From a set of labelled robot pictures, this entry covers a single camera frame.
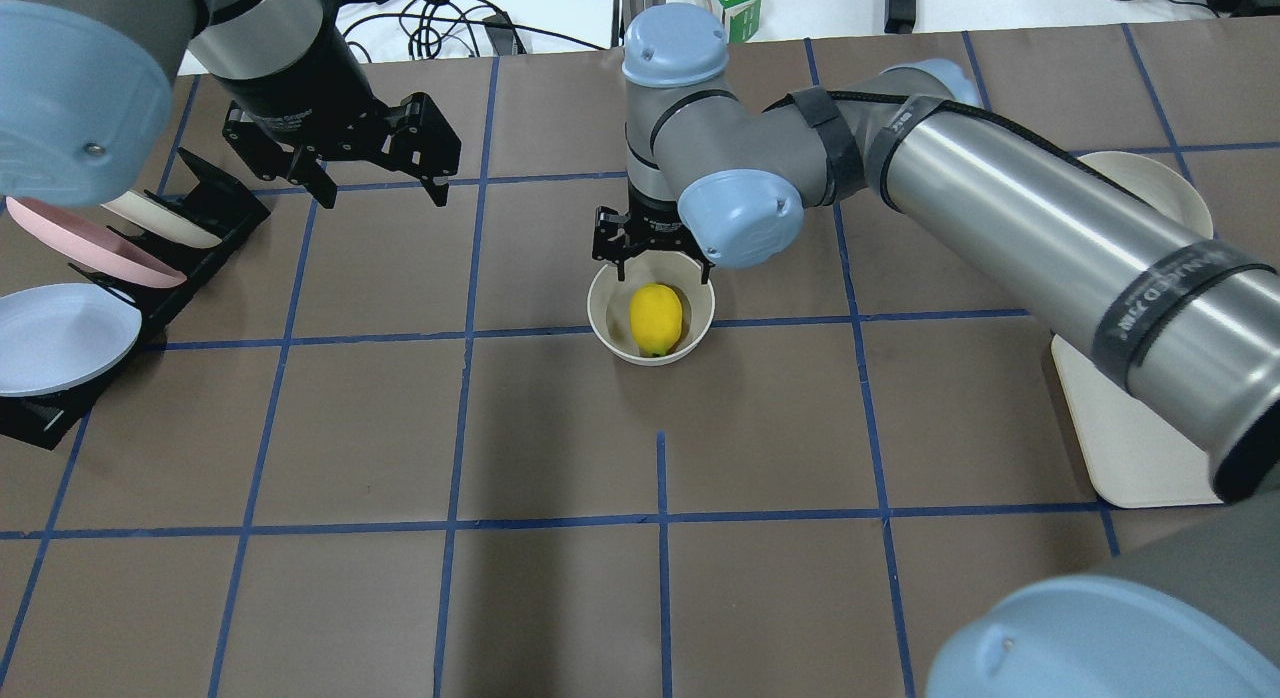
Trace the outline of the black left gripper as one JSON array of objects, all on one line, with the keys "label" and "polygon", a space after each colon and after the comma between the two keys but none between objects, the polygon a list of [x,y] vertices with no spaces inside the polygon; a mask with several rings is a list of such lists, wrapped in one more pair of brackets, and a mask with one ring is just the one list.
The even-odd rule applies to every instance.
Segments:
[{"label": "black left gripper", "polygon": [[448,205],[461,138],[424,92],[396,106],[379,100],[348,47],[308,47],[279,72],[221,86],[242,113],[223,134],[264,181],[296,179],[334,209],[338,190],[323,160],[372,161],[419,178],[435,206]]}]

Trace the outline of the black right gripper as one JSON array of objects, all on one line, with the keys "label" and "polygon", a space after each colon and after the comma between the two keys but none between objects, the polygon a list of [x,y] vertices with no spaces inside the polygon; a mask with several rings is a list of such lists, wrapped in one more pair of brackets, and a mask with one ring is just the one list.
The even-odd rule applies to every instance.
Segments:
[{"label": "black right gripper", "polygon": [[694,239],[678,215],[673,200],[659,200],[627,184],[627,210],[617,213],[607,206],[596,210],[591,234],[591,257],[611,263],[616,279],[626,282],[628,264],[648,251],[682,254],[699,264],[699,282],[708,286],[712,263]]}]

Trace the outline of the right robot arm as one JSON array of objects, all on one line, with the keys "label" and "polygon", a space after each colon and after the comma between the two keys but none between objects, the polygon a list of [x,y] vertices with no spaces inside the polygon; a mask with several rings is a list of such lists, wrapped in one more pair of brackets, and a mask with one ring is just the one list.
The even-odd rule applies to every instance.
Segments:
[{"label": "right robot arm", "polygon": [[705,268],[788,247],[809,207],[869,190],[1012,295],[1210,457],[1217,516],[1087,572],[1025,587],[948,639],[929,697],[1277,694],[1277,274],[1196,234],[979,106],[950,60],[751,115],[703,6],[623,38],[631,206],[595,256]]}]

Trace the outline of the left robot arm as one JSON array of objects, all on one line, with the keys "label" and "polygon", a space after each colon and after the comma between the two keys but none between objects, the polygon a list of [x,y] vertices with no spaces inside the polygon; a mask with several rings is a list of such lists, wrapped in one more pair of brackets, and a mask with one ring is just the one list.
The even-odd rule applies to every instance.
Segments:
[{"label": "left robot arm", "polygon": [[261,181],[332,207],[329,161],[448,200],[461,141],[433,99],[379,100],[340,31],[364,0],[1,0],[3,195],[105,204],[138,179],[192,55],[230,96],[223,134]]}]

